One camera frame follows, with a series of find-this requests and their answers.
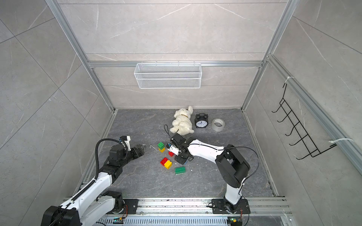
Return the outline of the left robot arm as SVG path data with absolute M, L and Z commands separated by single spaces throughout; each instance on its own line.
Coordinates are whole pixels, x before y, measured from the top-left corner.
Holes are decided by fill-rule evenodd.
M 144 145 L 129 148 L 118 144 L 111 148 L 110 157 L 102 168 L 96 159 L 96 175 L 84 188 L 59 206 L 49 207 L 41 221 L 42 226 L 92 226 L 107 213 L 127 215 L 129 206 L 121 192 L 108 191 L 123 172 L 123 167 L 144 155 Z

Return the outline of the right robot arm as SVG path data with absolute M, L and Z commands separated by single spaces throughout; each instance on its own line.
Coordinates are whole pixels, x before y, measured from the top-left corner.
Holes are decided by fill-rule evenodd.
M 218 147 L 192 137 L 184 139 L 177 136 L 171 139 L 170 151 L 176 154 L 175 160 L 180 164 L 185 164 L 195 156 L 215 163 L 227 184 L 225 203 L 230 206 L 239 203 L 250 164 L 235 146 Z

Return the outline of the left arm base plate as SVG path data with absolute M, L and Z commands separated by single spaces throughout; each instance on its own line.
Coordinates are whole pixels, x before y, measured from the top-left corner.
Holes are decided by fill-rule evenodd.
M 116 207 L 115 210 L 107 212 L 107 214 L 121 214 L 126 215 L 126 209 L 128 209 L 127 214 L 136 214 L 138 209 L 139 199 L 123 199 L 123 207 Z

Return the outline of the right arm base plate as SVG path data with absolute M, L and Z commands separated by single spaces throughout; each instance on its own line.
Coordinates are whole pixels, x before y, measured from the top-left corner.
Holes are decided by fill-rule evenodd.
M 210 207 L 213 214 L 250 214 L 248 200 L 240 199 L 236 205 L 230 204 L 225 199 L 212 199 Z

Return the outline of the light green square lego brick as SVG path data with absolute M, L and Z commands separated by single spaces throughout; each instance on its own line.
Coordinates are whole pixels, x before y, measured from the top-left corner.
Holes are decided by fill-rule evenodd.
M 164 145 L 164 143 L 163 142 L 160 142 L 160 143 L 158 143 L 158 149 L 160 149 L 160 150 L 162 150 L 162 149 L 164 149 L 165 148 L 165 145 Z

